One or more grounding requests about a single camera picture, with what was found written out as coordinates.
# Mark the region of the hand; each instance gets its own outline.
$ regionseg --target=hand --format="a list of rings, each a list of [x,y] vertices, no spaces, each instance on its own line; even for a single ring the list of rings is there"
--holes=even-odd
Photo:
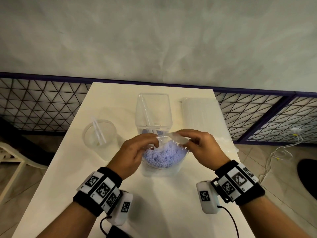
[[[142,155],[149,144],[154,144],[158,148],[159,141],[156,137],[157,135],[148,133],[126,140],[107,167],[125,180],[138,169]]]
[[[184,147],[187,147],[203,166],[215,171],[230,161],[217,144],[215,138],[208,132],[181,129],[177,133],[191,138]]]

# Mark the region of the gray wall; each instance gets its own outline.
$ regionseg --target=gray wall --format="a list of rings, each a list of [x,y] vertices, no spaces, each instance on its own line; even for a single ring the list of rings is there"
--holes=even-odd
[[[0,0],[0,71],[317,92],[317,0]]]

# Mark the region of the black wire mesh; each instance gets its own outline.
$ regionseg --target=black wire mesh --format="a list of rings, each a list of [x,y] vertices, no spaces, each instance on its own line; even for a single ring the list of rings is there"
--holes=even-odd
[[[296,142],[291,128],[302,128],[304,143],[317,143],[317,98],[296,97],[248,141]]]
[[[90,86],[0,78],[0,116],[20,130],[65,132]]]
[[[281,96],[215,92],[232,140],[237,140]]]

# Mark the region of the cable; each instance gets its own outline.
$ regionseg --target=cable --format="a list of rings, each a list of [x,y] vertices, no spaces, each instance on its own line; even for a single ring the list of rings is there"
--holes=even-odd
[[[303,137],[300,134],[294,134],[297,137],[297,142],[295,144],[289,144],[289,145],[285,145],[285,146],[280,146],[278,148],[276,148],[276,150],[274,150],[269,158],[267,159],[266,163],[265,163],[265,173],[263,175],[259,176],[259,181],[260,184],[262,184],[263,180],[265,179],[266,175],[268,174],[268,172],[271,170],[271,163],[272,163],[272,158],[276,158],[277,160],[291,160],[293,158],[293,155],[288,152],[286,150],[286,148],[298,145],[300,143],[303,142]],[[287,154],[289,154],[291,157],[289,159],[285,159],[285,157],[287,156]]]
[[[228,214],[231,216],[231,219],[233,220],[233,223],[235,224],[235,227],[236,227],[237,236],[238,236],[238,238],[239,238],[239,232],[238,232],[238,228],[237,228],[236,222],[235,222],[234,218],[232,217],[232,215],[230,214],[230,212],[229,212],[226,208],[224,208],[223,206],[217,205],[217,207],[218,207],[218,208],[225,209],[225,210],[228,212]]]
[[[102,228],[102,222],[105,220],[105,219],[111,219],[112,216],[106,216],[105,218],[103,218],[101,221],[100,221],[100,229],[102,231],[103,234],[105,234],[106,236],[108,235],[107,232],[104,231],[104,229]]]

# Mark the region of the white chair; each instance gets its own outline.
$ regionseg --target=white chair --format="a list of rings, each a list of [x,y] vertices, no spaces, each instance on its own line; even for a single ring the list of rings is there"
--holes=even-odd
[[[19,166],[15,170],[13,176],[9,180],[8,184],[2,191],[0,195],[0,205],[6,201],[6,198],[10,195],[14,184],[19,179],[21,173],[23,172],[25,166],[28,164],[30,166],[40,168],[40,169],[47,169],[48,166],[37,164],[34,161],[28,159],[24,155],[20,154],[16,149],[12,148],[9,144],[0,142],[0,163],[1,162],[19,162]]]

